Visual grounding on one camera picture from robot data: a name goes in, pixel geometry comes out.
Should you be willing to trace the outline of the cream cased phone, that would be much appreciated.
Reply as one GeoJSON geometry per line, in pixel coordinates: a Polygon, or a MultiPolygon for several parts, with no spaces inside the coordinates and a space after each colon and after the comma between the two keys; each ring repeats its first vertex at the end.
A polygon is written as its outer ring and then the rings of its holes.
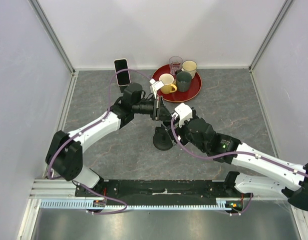
{"type": "Polygon", "coordinates": [[[117,73],[116,79],[119,87],[127,86],[130,81],[130,75],[128,71],[123,71],[128,68],[128,63],[125,58],[114,60],[115,72],[117,73]]]}

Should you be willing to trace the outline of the black round base phone holder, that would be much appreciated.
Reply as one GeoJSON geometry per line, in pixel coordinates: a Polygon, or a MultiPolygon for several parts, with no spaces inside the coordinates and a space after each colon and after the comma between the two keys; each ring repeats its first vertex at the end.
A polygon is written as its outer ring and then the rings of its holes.
{"type": "Polygon", "coordinates": [[[153,145],[160,151],[168,151],[175,145],[170,125],[163,123],[155,128],[153,145]]]}

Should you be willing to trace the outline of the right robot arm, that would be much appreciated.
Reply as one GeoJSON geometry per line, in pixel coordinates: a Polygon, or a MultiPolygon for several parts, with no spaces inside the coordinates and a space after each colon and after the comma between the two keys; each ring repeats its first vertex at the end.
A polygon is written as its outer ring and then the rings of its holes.
{"type": "Polygon", "coordinates": [[[204,160],[239,166],[263,175],[254,181],[241,173],[229,173],[223,184],[227,196],[277,194],[286,197],[292,206],[308,212],[308,163],[296,164],[262,153],[236,138],[217,133],[204,119],[192,114],[174,113],[171,132],[182,148],[191,143],[204,153],[204,160]]]}

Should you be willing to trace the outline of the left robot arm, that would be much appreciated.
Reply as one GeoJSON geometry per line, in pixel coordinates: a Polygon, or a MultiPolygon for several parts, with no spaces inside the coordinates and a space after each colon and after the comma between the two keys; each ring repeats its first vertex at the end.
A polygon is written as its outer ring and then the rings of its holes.
{"type": "Polygon", "coordinates": [[[140,84],[131,83],[99,118],[69,133],[56,132],[46,156],[48,170],[54,170],[67,181],[85,185],[86,191],[93,197],[101,195],[103,179],[83,165],[83,153],[101,138],[127,125],[135,114],[149,115],[154,121],[171,119],[163,98],[157,94],[164,83],[152,79],[150,84],[148,96],[145,96],[140,84]]]}

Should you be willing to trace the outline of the black folding phone stand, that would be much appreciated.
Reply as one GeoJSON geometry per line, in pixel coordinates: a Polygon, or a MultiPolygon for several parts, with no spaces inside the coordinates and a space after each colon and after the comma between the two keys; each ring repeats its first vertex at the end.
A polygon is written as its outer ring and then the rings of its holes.
{"type": "Polygon", "coordinates": [[[120,92],[123,93],[124,90],[128,87],[128,85],[124,85],[124,86],[119,86],[120,88],[120,92]]]}

